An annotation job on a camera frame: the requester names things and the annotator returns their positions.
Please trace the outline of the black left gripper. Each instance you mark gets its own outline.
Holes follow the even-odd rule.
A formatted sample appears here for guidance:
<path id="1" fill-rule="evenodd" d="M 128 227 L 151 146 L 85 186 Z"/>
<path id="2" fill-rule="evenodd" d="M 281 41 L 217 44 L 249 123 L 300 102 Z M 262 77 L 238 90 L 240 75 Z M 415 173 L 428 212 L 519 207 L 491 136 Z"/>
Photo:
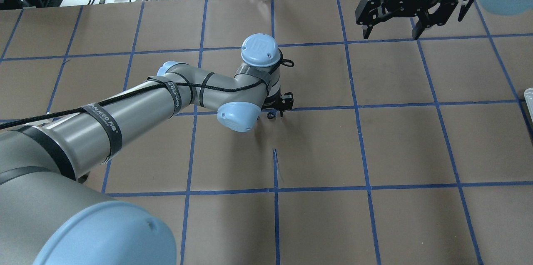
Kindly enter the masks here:
<path id="1" fill-rule="evenodd" d="M 268 96 L 265 98 L 262 105 L 262 110 L 273 109 L 280 111 L 283 107 L 283 100 L 284 99 L 282 98 L 281 88 L 279 86 L 276 86 L 271 89 L 271 92 L 269 92 Z"/>

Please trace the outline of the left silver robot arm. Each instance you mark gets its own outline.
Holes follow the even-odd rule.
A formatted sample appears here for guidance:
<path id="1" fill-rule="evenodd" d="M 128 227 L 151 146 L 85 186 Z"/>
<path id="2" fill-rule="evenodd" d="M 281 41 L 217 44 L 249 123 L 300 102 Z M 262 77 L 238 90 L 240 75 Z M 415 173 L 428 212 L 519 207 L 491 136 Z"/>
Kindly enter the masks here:
<path id="1" fill-rule="evenodd" d="M 191 104 L 237 132 L 263 109 L 290 110 L 275 39 L 255 34 L 234 77 L 168 61 L 140 85 L 97 103 L 1 124 L 2 265 L 175 265 L 171 229 L 79 179 Z"/>

